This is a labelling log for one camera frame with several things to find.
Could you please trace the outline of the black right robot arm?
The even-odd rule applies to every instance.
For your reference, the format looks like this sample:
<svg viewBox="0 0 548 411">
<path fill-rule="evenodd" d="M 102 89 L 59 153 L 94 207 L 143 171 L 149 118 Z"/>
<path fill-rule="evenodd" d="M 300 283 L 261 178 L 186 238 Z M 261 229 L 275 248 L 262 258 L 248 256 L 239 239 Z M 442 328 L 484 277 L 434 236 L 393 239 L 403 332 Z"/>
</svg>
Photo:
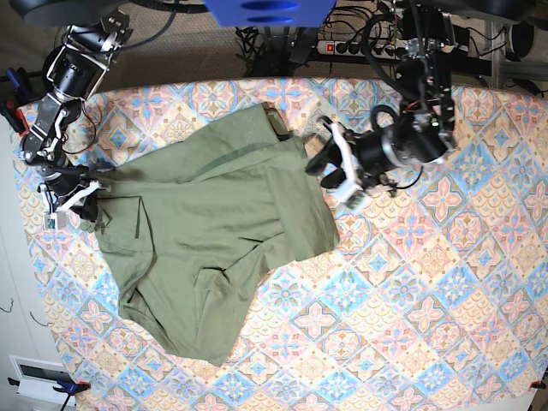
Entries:
<svg viewBox="0 0 548 411">
<path fill-rule="evenodd" d="M 63 148 L 65 132 L 84 112 L 85 102 L 131 33 L 129 16 L 119 9 L 93 25 L 71 25 L 67 42 L 45 72 L 51 90 L 40 100 L 36 120 L 21 139 L 19 157 L 43 179 L 39 193 L 46 205 L 47 229 L 65 227 L 69 211 L 88 221 L 97 217 L 96 192 L 105 186 L 88 167 L 71 163 Z"/>
</svg>

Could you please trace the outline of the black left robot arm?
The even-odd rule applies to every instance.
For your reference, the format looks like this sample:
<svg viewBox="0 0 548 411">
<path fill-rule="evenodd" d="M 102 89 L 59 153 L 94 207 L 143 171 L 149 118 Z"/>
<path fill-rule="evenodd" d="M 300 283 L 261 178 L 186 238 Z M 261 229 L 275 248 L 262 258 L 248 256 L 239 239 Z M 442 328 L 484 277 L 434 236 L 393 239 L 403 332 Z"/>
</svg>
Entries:
<svg viewBox="0 0 548 411">
<path fill-rule="evenodd" d="M 373 54 L 373 28 L 388 24 L 399 63 L 387 74 Z M 360 50 L 378 77 L 400 97 L 398 108 L 378 104 L 370 111 L 370 130 L 358 134 L 323 117 L 331 137 L 309 160 L 305 171 L 319 176 L 323 188 L 352 194 L 379 190 L 396 196 L 405 186 L 390 178 L 392 170 L 442 163 L 456 149 L 455 103 L 451 94 L 452 26 L 429 5 L 405 1 L 391 12 L 373 16 L 360 33 Z"/>
</svg>

